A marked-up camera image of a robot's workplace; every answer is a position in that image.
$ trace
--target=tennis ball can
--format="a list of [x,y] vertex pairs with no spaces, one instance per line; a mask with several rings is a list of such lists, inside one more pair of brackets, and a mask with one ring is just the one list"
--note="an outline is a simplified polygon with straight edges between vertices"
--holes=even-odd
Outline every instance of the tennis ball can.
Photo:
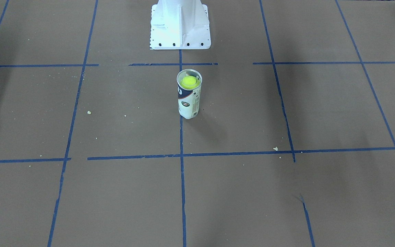
[[199,112],[202,75],[194,69],[184,69],[177,76],[179,114],[185,119]]

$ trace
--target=gray floor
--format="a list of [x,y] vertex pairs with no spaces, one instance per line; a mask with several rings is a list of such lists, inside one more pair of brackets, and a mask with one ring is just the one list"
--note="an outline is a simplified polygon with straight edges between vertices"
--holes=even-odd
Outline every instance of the gray floor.
[[395,246],[395,1],[156,2],[0,0],[0,247]]

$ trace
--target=tennis ball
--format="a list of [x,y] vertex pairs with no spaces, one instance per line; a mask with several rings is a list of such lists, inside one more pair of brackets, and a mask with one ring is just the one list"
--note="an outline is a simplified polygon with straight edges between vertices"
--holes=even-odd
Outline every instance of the tennis ball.
[[195,89],[199,86],[199,83],[201,83],[196,77],[192,76],[192,75],[187,75],[186,77],[184,77],[181,80],[180,85],[184,88],[184,89]]

